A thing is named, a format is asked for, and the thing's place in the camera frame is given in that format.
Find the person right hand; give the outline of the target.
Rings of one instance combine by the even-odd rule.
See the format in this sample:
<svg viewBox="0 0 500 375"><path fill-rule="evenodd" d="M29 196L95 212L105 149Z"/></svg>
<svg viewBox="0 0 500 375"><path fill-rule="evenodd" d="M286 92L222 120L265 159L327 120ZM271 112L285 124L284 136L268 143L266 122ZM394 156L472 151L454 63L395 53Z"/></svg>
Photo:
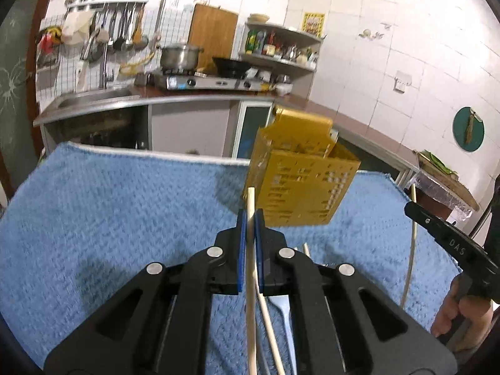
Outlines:
<svg viewBox="0 0 500 375"><path fill-rule="evenodd" d="M463 275L457 275L450 285L449 292L431 325L431 334L435 337L447 334L452 328L452 321L458 316L470 321L469 328L453 351L461 352L478 347L490 331L493 320L493 303L489 299L476 295L458 298L459 286Z"/></svg>

